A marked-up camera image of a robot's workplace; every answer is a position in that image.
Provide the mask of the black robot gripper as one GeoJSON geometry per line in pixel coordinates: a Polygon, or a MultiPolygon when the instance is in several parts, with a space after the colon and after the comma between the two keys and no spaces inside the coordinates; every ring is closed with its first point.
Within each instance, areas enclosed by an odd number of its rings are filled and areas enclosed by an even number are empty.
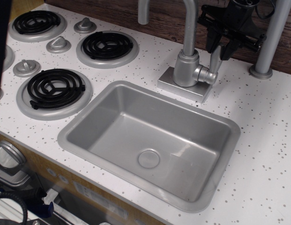
{"type": "Polygon", "coordinates": [[[231,0],[226,7],[202,5],[198,23],[208,31],[207,52],[213,53],[218,44],[221,60],[229,60],[242,47],[257,52],[266,40],[266,35],[252,20],[259,3],[258,0],[231,0]],[[222,37],[229,39],[228,44],[220,42],[222,37]]]}

